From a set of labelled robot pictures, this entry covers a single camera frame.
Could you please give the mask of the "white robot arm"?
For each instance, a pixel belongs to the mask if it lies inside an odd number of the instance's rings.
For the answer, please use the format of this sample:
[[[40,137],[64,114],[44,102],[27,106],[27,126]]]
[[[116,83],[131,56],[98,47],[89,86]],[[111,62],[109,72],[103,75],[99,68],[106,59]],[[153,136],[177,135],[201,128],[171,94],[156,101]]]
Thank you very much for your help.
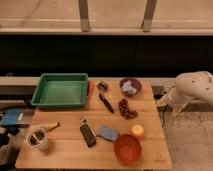
[[[213,74],[208,71],[187,72],[175,78],[171,87],[157,102],[158,107],[170,106],[174,116],[179,115],[193,99],[213,106]]]

